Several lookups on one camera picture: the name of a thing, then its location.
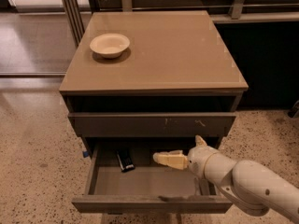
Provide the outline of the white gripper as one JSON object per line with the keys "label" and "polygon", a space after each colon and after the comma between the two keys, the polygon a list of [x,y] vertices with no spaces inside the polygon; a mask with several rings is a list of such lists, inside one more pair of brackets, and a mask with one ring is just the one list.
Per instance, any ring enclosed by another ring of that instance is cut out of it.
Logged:
{"label": "white gripper", "polygon": [[219,151],[207,146],[206,141],[200,135],[195,136],[195,144],[197,146],[189,150],[188,156],[184,155],[182,150],[173,150],[156,152],[153,154],[153,160],[158,164],[178,170],[184,170],[188,167],[194,175],[204,179],[208,159]]}

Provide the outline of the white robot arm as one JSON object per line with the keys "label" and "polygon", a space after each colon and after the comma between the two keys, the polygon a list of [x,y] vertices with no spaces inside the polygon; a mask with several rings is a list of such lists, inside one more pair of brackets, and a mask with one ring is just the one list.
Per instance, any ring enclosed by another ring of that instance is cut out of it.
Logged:
{"label": "white robot arm", "polygon": [[299,224],[299,189],[256,161],[235,161],[207,145],[199,135],[187,154],[181,150],[156,152],[153,160],[161,165],[187,169],[214,184],[236,207],[260,217],[274,210]]}

